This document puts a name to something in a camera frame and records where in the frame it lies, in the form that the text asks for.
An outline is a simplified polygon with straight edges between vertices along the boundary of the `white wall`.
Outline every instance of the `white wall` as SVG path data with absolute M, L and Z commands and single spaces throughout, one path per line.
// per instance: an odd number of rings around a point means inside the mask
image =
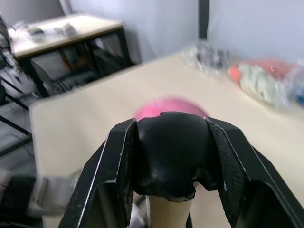
M 166 56 L 198 40 L 198 0 L 70 0 L 74 11 L 122 20 L 132 61 Z
M 303 0 L 210 0 L 209 39 L 249 58 L 304 58 Z
M 0 0 L 0 13 L 8 24 L 29 23 L 63 15 L 59 0 Z

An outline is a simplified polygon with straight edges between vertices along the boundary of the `plastic bag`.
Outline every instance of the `plastic bag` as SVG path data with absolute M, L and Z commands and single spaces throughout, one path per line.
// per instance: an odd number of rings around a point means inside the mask
M 233 65 L 229 75 L 248 95 L 275 108 L 286 108 L 295 93 L 296 79 L 303 78 L 303 74 L 295 75 L 301 68 L 300 64 L 264 59 Z
M 223 70 L 228 70 L 233 59 L 228 50 L 217 48 L 204 40 L 184 49 L 182 57 L 187 66 L 199 69 L 211 77 L 218 77 Z

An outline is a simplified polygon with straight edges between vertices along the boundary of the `table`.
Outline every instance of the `table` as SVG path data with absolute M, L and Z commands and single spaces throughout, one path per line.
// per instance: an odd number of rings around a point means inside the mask
M 109 19 L 88 16 L 85 14 L 75 14 L 67 17 L 60 17 L 36 24 L 31 24 L 30 27 L 52 29 L 63 27 L 68 23 L 73 25 L 77 31 L 77 35 L 73 38 L 55 36 L 49 37 L 42 42 L 35 43 L 28 38 L 28 33 L 25 29 L 20 29 L 17 30 L 17 38 L 13 39 L 11 43 L 11 49 L 14 57 L 17 59 L 19 65 L 33 79 L 42 97 L 48 97 L 49 95 L 31 64 L 30 59 L 33 57 L 37 57 L 39 55 L 43 55 L 55 50 L 61 50 L 75 44 L 88 42 L 96 38 L 116 34 L 126 65 L 128 67 L 132 65 L 123 30 L 124 24 L 120 21 L 113 21 Z M 91 48 L 89 48 L 89 52 L 90 56 L 92 57 L 93 65 L 96 67 L 97 63 L 95 62 L 94 54 Z
M 78 92 L 40 100 L 31 107 L 37 170 L 69 175 L 82 167 L 119 122 L 145 102 L 178 96 L 211 117 L 239 127 L 277 168 L 304 206 L 304 112 L 278 112 L 245 95 L 228 78 L 208 78 L 187 68 L 180 55 L 135 66 L 86 85 Z M 195 228 L 228 228 L 217 192 L 197 188 L 191 206 Z M 53 228 L 59 218 L 45 219 Z

